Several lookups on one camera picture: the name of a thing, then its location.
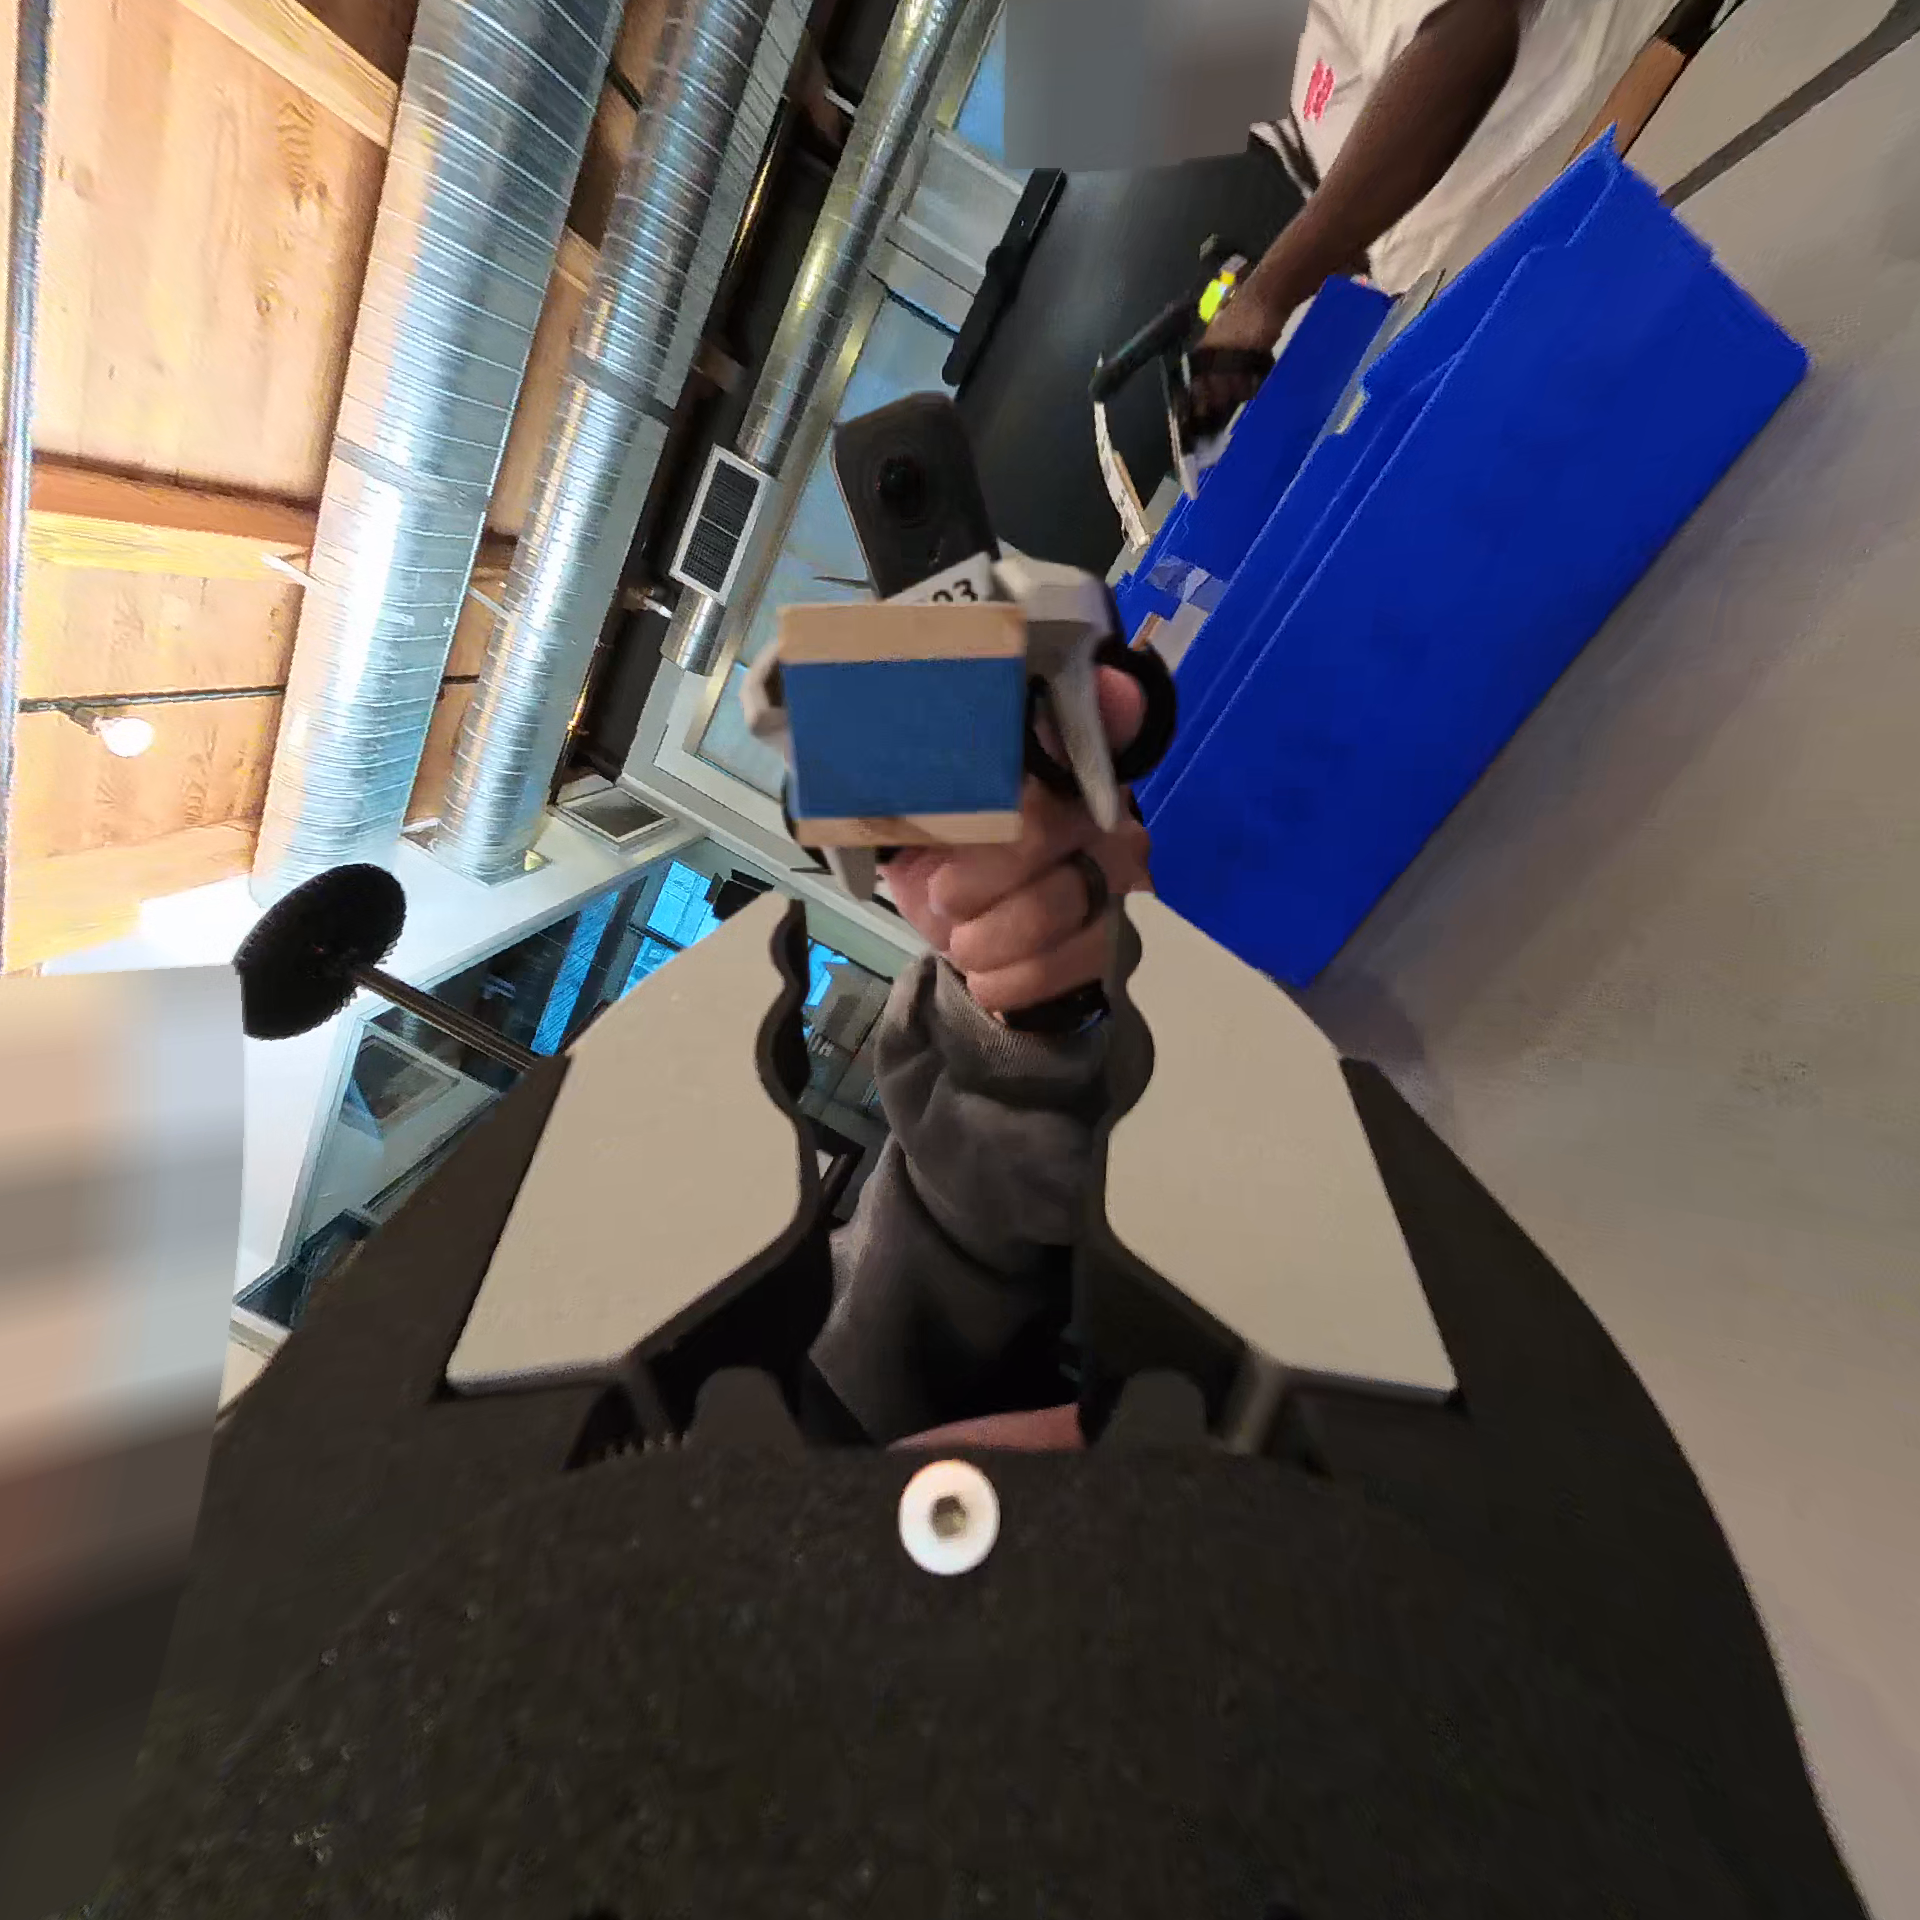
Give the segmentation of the blue plastic bin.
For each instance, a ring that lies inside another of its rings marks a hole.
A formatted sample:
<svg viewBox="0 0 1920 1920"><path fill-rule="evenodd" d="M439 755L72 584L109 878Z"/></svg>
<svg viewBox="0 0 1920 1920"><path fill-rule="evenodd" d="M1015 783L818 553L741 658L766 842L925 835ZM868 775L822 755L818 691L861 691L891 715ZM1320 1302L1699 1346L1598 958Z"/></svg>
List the blue plastic bin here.
<svg viewBox="0 0 1920 1920"><path fill-rule="evenodd" d="M1330 281L1302 307L1222 452L1196 475L1196 496L1177 485L1158 533L1127 556L1114 579L1127 623L1168 605L1190 570L1218 584L1238 570L1394 307L1394 296L1358 281Z"/></svg>
<svg viewBox="0 0 1920 1920"><path fill-rule="evenodd" d="M1804 379L1593 143L1372 359L1177 669L1158 898L1310 984Z"/></svg>

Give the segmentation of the wooden cube blue stripe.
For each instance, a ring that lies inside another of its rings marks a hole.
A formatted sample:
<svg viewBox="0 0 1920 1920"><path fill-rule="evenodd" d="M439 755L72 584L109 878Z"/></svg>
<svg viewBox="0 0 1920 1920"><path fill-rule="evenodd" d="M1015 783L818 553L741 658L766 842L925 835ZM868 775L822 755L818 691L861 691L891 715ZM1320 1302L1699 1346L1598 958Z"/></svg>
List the wooden cube blue stripe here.
<svg viewBox="0 0 1920 1920"><path fill-rule="evenodd" d="M1019 839L1026 622L1012 600L791 605L773 658L800 846Z"/></svg>

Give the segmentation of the silver ventilation duct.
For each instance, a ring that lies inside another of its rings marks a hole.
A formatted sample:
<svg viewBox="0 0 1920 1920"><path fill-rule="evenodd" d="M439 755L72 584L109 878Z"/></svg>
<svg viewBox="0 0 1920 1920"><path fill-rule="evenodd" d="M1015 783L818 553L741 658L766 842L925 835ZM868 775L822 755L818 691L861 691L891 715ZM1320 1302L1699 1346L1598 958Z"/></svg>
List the silver ventilation duct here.
<svg viewBox="0 0 1920 1920"><path fill-rule="evenodd" d="M727 444L759 496L726 588L686 588L663 664L711 680L744 637L785 525L891 292L960 335L1010 226L1019 175L964 129L966 98L998 73L1003 3L898 3L852 119L828 204L805 246L746 414Z"/></svg>
<svg viewBox="0 0 1920 1920"><path fill-rule="evenodd" d="M430 851L525 874L810 3L669 3Z"/></svg>
<svg viewBox="0 0 1920 1920"><path fill-rule="evenodd" d="M418 3L248 893L407 824L625 3Z"/></svg>

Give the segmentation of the black monitor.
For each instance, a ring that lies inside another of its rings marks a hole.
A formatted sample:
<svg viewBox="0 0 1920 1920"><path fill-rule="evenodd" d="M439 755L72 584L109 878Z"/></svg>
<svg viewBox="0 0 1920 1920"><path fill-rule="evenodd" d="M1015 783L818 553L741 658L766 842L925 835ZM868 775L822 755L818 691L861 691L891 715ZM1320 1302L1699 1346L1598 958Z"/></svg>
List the black monitor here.
<svg viewBox="0 0 1920 1920"><path fill-rule="evenodd" d="M1075 172L960 392L998 535L1107 575L1127 535L1102 475L1090 384L1173 300L1204 250L1263 257L1302 194L1263 143L1137 172Z"/></svg>

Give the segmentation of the person's left hand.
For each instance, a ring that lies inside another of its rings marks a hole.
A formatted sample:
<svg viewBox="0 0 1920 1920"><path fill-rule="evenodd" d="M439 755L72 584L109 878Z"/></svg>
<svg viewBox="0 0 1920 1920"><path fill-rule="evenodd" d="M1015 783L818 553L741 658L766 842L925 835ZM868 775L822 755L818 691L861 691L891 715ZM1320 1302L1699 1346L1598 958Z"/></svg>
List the person's left hand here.
<svg viewBox="0 0 1920 1920"><path fill-rule="evenodd" d="M1070 1039L1107 1010L1114 899L1149 890L1149 835L1122 797L1102 829L1036 775L1002 842L900 851L886 893L971 1000L1022 1039Z"/></svg>

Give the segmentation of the person's left forearm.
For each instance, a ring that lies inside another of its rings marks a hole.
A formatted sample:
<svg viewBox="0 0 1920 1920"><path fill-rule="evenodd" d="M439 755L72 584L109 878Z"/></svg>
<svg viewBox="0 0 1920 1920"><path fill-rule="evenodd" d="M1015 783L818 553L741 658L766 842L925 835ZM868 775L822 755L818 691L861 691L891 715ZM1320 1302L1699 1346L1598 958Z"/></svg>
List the person's left forearm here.
<svg viewBox="0 0 1920 1920"><path fill-rule="evenodd" d="M1107 1024L1022 1033L927 954L878 1019L878 1100L886 1146L833 1234L812 1371L874 1443L1070 1404Z"/></svg>

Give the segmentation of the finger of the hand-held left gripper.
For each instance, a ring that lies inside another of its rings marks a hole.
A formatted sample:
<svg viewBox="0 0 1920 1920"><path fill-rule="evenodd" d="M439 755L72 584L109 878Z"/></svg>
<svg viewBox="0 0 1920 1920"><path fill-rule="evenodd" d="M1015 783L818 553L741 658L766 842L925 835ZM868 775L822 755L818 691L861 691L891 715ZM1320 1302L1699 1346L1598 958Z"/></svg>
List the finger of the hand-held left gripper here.
<svg viewBox="0 0 1920 1920"><path fill-rule="evenodd" d="M1122 792L1102 711L1111 590L1045 559L998 559L998 590L1022 614L1022 775L1054 797L1076 797L1098 829L1114 829Z"/></svg>
<svg viewBox="0 0 1920 1920"><path fill-rule="evenodd" d="M852 899L874 899L878 898L878 851L874 846L840 846L840 842L818 842L812 829L800 829L799 819L799 746L792 746L792 728L781 699L781 664L780 658L755 658L741 687L741 711L746 731L780 750L781 759L781 824L785 835L833 874L833 881L852 898Z"/></svg>

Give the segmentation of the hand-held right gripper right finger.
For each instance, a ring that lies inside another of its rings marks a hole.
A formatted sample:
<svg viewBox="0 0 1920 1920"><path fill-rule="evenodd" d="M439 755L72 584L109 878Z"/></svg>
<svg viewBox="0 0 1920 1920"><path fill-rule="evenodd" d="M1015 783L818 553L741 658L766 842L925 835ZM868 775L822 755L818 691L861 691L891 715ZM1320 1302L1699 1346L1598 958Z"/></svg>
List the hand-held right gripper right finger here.
<svg viewBox="0 0 1920 1920"><path fill-rule="evenodd" d="M1075 1268L1093 1431L1144 1377L1185 1378L1231 1451L1302 1396L1453 1404L1339 1047L1158 898L1114 917L1107 1088Z"/></svg>

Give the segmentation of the white vent grille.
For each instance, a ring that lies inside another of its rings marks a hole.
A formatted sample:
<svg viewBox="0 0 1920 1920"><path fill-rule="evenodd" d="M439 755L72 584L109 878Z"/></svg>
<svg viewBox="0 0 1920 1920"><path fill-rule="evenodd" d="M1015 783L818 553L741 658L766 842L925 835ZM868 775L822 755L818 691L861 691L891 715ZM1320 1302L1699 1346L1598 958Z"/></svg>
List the white vent grille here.
<svg viewBox="0 0 1920 1920"><path fill-rule="evenodd" d="M734 448L711 448L669 579L727 605L772 485L764 467Z"/></svg>

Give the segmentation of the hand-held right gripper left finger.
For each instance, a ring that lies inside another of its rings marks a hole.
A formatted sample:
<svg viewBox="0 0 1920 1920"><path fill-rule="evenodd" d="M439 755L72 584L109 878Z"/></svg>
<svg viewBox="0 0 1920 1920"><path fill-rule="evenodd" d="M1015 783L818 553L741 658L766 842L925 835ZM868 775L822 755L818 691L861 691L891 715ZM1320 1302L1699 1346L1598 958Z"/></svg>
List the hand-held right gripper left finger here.
<svg viewBox="0 0 1920 1920"><path fill-rule="evenodd" d="M683 1438L713 1377L764 1371L800 1414L833 1299L805 984L805 903L759 898L568 1051L455 1396L620 1389L647 1438Z"/></svg>

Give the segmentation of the black round disc pole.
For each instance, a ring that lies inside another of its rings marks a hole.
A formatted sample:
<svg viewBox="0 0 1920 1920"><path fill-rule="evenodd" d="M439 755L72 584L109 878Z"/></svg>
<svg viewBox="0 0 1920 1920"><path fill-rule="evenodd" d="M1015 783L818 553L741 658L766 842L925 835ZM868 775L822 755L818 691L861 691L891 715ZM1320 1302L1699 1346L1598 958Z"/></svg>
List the black round disc pole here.
<svg viewBox="0 0 1920 1920"><path fill-rule="evenodd" d="M371 861L334 867L284 893L234 954L246 1039L301 1039L371 994L504 1069L536 1069L541 1055L384 970L403 926L407 893L393 870Z"/></svg>

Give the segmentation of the grey desk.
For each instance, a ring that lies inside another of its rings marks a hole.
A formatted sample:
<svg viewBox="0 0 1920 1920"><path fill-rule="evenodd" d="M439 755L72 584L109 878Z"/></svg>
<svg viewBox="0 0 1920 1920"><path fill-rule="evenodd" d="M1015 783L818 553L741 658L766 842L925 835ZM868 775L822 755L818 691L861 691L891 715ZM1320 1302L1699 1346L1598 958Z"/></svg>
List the grey desk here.
<svg viewBox="0 0 1920 1920"><path fill-rule="evenodd" d="M1915 32L1744 3L1628 161L1812 370L1307 1005L1632 1355L1915 1915Z"/></svg>

